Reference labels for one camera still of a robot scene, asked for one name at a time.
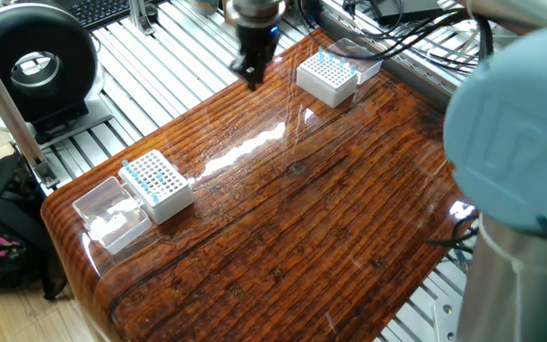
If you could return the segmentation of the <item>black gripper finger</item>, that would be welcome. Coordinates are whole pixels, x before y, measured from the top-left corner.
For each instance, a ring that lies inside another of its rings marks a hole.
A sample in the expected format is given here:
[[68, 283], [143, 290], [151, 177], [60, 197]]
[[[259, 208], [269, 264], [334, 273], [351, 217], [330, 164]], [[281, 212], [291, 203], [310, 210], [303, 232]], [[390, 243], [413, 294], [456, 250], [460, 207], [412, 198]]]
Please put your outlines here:
[[256, 88], [263, 83], [267, 60], [262, 50], [255, 50], [249, 53], [247, 61], [249, 63], [247, 67], [249, 89], [256, 90]]
[[251, 79], [254, 76], [254, 68], [245, 55], [238, 55], [230, 63], [229, 69], [239, 78]]

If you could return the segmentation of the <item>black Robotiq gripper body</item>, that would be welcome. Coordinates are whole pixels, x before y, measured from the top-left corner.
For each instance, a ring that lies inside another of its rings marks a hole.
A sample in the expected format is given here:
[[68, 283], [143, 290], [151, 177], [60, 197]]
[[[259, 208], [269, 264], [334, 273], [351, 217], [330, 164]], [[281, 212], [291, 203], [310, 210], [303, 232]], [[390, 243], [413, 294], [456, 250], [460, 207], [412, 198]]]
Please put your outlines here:
[[252, 28], [246, 26], [236, 27], [239, 39], [241, 55], [256, 53], [266, 58], [273, 58], [279, 42], [279, 25], [273, 24], [264, 28]]

